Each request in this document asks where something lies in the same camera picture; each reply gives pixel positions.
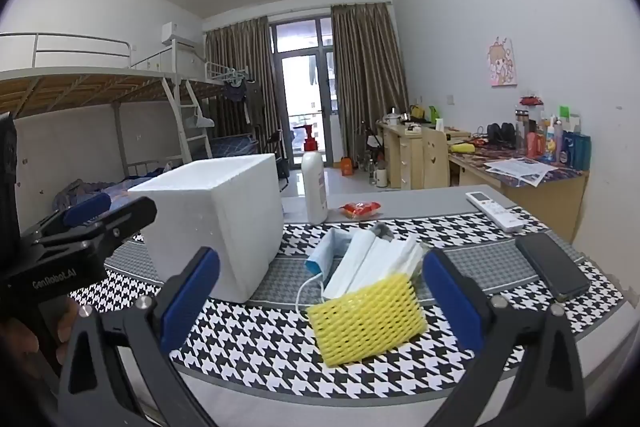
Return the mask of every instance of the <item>white face mask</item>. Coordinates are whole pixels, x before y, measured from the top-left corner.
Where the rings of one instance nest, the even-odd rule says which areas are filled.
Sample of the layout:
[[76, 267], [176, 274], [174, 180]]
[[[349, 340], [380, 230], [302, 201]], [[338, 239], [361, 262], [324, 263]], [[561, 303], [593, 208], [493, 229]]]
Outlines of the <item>white face mask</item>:
[[370, 230], [358, 230], [322, 296], [336, 299], [396, 273], [411, 277], [424, 255], [417, 239], [417, 235], [410, 234], [405, 241], [386, 241]]
[[[336, 299], [394, 273], [405, 273], [411, 277], [425, 251], [417, 244], [417, 235], [410, 234], [406, 241], [393, 239], [392, 232], [384, 223], [376, 223], [369, 230], [351, 229], [347, 232], [330, 229], [305, 261], [305, 267], [313, 277], [300, 286], [296, 311], [300, 313], [298, 306], [302, 288], [310, 282], [319, 280], [323, 301]], [[329, 277], [334, 256], [340, 253], [344, 256], [325, 288], [324, 281]]]

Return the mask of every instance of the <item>yellow foam net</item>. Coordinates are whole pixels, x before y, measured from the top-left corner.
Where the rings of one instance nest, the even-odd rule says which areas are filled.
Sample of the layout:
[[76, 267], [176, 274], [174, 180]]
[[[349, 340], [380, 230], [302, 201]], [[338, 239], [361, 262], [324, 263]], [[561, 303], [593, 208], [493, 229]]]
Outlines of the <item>yellow foam net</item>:
[[307, 314], [329, 366], [379, 355], [427, 329], [414, 287], [402, 274], [311, 306]]

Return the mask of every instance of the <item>finger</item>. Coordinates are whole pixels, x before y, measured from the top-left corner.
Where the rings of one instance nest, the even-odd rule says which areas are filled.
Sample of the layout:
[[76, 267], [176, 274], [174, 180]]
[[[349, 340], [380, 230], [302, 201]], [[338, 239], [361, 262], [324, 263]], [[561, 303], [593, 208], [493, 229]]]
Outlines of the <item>finger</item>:
[[2, 336], [14, 357], [21, 358], [25, 353], [36, 353], [40, 347], [33, 331], [17, 319], [9, 319], [2, 325]]
[[71, 338], [71, 330], [76, 318], [78, 317], [79, 308], [80, 306], [76, 301], [71, 297], [67, 298], [66, 312], [58, 322], [58, 338], [60, 339], [60, 342], [68, 342], [69, 338]]
[[58, 362], [60, 363], [60, 365], [63, 365], [63, 363], [65, 363], [65, 358], [66, 358], [66, 349], [69, 346], [68, 343], [62, 344], [57, 350], [56, 350], [56, 358], [58, 359]]

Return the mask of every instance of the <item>brown curtain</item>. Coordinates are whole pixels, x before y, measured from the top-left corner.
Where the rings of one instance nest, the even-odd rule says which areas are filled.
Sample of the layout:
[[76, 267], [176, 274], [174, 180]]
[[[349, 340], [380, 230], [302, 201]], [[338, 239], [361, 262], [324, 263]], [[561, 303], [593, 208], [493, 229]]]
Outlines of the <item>brown curtain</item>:
[[384, 3], [333, 6], [331, 19], [342, 147], [356, 160], [363, 121], [375, 130], [390, 107], [408, 110], [406, 79]]
[[[264, 126], [256, 130], [260, 150], [266, 140], [280, 128], [276, 105], [273, 55], [267, 17], [239, 22], [207, 32], [205, 54], [207, 60], [242, 69], [249, 67], [249, 76], [260, 84], [264, 99]], [[222, 95], [209, 101], [215, 115], [216, 136], [251, 133], [244, 115], [244, 102], [233, 102]]]

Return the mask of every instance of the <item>human hand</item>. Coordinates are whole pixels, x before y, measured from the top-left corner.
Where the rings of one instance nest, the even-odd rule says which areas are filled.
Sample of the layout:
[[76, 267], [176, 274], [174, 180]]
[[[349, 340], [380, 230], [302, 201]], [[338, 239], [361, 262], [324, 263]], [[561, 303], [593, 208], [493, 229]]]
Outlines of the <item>human hand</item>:
[[[63, 363], [66, 357], [66, 348], [71, 337], [71, 330], [76, 317], [78, 317], [78, 303], [67, 297], [66, 312], [58, 322], [58, 338], [62, 345], [56, 351], [58, 362]], [[27, 326], [17, 319], [9, 319], [0, 324], [0, 335], [11, 354], [18, 360], [22, 368], [34, 378], [40, 378], [36, 368], [29, 360], [29, 355], [37, 353], [40, 346], [38, 338]]]

